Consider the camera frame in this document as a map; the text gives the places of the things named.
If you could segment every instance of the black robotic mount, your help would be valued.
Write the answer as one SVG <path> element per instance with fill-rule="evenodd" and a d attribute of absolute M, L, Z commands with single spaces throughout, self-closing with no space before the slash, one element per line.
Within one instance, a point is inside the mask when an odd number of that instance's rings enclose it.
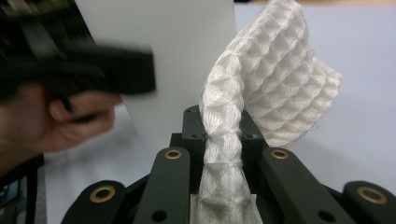
<path fill-rule="evenodd" d="M 292 152 L 268 147 L 246 111 L 240 128 L 243 170 L 263 223 L 396 223 L 396 198 L 386 189 L 365 181 L 347 183 L 342 193 L 330 189 Z M 172 134 L 149 175 L 127 188 L 108 180 L 87 187 L 62 223 L 190 223 L 204 153 L 205 130 L 193 106 L 184 111 L 182 133 Z"/>

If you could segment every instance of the white mesh fabric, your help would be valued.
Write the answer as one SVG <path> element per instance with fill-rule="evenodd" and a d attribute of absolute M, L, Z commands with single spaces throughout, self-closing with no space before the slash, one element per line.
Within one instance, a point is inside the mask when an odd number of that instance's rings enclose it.
<path fill-rule="evenodd" d="M 330 106 L 340 81 L 313 56 L 300 5 L 271 1 L 219 57 L 203 87 L 208 137 L 197 223 L 261 223 L 241 169 L 243 108 L 270 147 L 288 147 Z"/>

